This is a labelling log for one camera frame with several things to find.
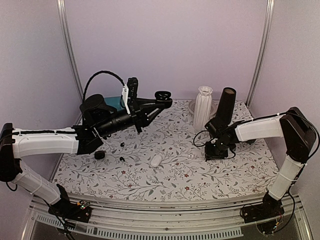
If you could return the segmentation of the aluminium front rail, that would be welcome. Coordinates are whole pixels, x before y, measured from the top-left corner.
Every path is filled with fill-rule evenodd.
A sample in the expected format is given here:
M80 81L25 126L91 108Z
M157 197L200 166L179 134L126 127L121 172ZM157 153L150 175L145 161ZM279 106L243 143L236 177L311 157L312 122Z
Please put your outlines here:
M243 207L260 204L262 194L197 201L135 201L70 194L92 207L88 223L74 222L77 240L313 240L298 195L282 199L277 232L267 234L273 218L245 222Z

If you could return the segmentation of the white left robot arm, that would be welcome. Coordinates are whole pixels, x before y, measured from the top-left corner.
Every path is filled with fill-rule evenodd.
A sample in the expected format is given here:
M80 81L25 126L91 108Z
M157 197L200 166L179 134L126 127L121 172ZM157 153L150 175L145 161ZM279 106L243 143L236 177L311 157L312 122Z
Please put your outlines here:
M71 203L65 189L51 183L21 162L22 157L44 154L91 154L111 134L135 126L142 132L157 115L172 105L171 94L155 93L154 99L131 96L126 109L107 105L101 94L94 94L81 105L83 121L55 130L22 130L6 123L0 134L0 180L12 182L46 201L63 217L70 217L81 203Z

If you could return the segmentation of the white pleated vase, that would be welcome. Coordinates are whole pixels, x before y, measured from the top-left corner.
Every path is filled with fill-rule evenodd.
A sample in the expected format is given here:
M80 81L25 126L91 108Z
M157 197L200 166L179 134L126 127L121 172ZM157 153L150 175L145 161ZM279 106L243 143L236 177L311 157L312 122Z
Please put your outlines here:
M198 90L199 93L195 99L193 127L197 131L202 131L210 117L213 89L208 86L200 86Z

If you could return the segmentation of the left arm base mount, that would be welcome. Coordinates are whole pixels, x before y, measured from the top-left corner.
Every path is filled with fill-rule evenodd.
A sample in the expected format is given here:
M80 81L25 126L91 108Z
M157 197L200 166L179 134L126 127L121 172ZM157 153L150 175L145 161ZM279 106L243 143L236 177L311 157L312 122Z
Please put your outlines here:
M77 203L70 202L70 198L61 185L56 185L60 192L60 200L55 204L49 205L48 213L63 219L74 220L77 222L88 223L92 214L90 202L80 200Z

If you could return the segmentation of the black earbud case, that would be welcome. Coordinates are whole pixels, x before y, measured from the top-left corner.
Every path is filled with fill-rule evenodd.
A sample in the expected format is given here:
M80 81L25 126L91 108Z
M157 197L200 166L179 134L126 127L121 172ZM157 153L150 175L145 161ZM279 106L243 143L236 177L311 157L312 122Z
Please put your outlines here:
M163 105L164 109L168 109L172 106L173 100L171 98L171 92L169 91L156 91L154 96L155 96L155 101L157 104Z
M99 151L96 151L96 152L94 153L94 158L95 158L96 160L104 159L105 156L106 156L106 154L105 154L105 151L103 151L103 150L99 150Z

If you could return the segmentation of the black tall tumbler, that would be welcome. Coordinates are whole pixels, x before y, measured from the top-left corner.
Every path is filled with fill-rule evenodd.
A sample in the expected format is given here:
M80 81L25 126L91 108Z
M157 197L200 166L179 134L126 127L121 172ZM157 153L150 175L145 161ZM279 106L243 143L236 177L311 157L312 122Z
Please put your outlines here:
M225 125L229 125L232 120L236 94L236 90L231 87L225 87L221 93L215 116Z

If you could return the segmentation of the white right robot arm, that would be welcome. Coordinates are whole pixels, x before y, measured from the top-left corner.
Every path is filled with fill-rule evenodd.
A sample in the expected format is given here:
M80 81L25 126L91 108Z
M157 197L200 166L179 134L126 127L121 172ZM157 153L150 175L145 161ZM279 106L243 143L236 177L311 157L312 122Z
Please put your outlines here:
M145 157L155 155L159 166L149 166L144 198L150 201L202 201L264 194L274 182L282 162L281 138L238 143L227 159L205 160L202 143L207 132L192 126L187 100L176 100L145 131Z

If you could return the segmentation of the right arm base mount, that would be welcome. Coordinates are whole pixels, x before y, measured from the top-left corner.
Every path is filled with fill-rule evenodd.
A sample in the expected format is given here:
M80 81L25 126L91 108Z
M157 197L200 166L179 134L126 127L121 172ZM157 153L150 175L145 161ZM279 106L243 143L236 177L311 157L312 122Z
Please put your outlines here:
M244 206L239 212L245 223L274 218L284 213L282 201L274 199L268 192L262 198L262 203Z

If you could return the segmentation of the aluminium corner post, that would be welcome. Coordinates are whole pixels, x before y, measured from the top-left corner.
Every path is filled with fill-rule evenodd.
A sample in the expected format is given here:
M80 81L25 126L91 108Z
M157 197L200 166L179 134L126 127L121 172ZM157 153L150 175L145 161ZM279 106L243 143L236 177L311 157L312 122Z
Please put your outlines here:
M266 11L265 11L264 24L262 29L262 36L261 36L259 51L258 51L257 60L256 60L256 64L253 71L251 84L250 84L249 91L245 101L245 105L248 108L250 108L253 103L254 95L258 87L259 78L260 78L261 70L263 67L264 57L267 50L268 40L271 32L275 2L276 2L275 0L266 1Z
M76 88L78 97L79 97L80 101L82 101L84 90L83 90L83 86L82 86L81 79L79 76L78 66L76 63L76 57L75 57L73 46L72 46L72 39L71 39L70 30L69 30L65 1L64 0L57 0L56 3L57 3L57 10L58 10L60 26L61 26L61 30L62 30L62 36L64 39L65 49L67 52L71 73L73 76L73 80L74 80L74 84L75 84L75 88Z

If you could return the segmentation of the white oval charging case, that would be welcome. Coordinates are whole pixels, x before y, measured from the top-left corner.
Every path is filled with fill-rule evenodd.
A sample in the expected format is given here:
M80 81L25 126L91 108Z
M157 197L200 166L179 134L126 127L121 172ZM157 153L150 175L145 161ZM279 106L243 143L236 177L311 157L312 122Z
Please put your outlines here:
M160 163L162 162L162 160L163 160L163 157L161 155L155 154L150 161L150 165L154 168L158 167L160 165Z

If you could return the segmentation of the white ribbed plate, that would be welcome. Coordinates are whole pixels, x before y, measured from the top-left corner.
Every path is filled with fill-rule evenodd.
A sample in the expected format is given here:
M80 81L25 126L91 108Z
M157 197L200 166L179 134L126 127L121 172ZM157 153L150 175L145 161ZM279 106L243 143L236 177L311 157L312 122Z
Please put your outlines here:
M196 107L196 100L193 99L188 104L188 110L192 115L195 112L195 107ZM209 112L209 117L210 118L212 118L212 117L214 117L216 115L217 109L218 109L217 105L212 101L211 107L210 107L210 112Z

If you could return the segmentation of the aluminium corner post right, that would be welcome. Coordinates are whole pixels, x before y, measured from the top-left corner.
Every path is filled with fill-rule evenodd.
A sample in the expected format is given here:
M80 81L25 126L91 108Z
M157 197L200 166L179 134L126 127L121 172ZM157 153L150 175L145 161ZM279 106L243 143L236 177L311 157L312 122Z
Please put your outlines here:
M262 29L262 36L261 36L259 51L258 51L257 60L256 60L256 64L253 71L251 84L250 84L249 91L245 101L245 105L248 108L250 108L253 103L254 95L258 87L259 78L260 78L261 70L263 67L264 57L267 50L268 40L271 32L275 2L276 2L275 0L266 1L266 11L265 11L264 24Z

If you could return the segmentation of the aluminium corner post left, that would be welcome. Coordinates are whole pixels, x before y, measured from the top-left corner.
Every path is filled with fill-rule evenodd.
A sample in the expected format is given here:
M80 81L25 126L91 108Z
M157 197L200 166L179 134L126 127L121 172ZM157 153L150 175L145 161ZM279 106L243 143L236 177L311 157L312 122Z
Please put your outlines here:
M73 46L72 46L72 39L71 39L70 30L69 30L65 1L64 0L57 0L56 3L57 3L57 10L58 10L60 26L61 26L61 30L62 30L62 36L64 39L65 49L67 52L71 73L73 76L73 80L74 80L74 84L75 84L75 88L76 88L78 97L79 97L80 101L82 101L84 90L83 90L83 86L82 86L81 79L79 76L78 66L76 63L76 57L75 57Z

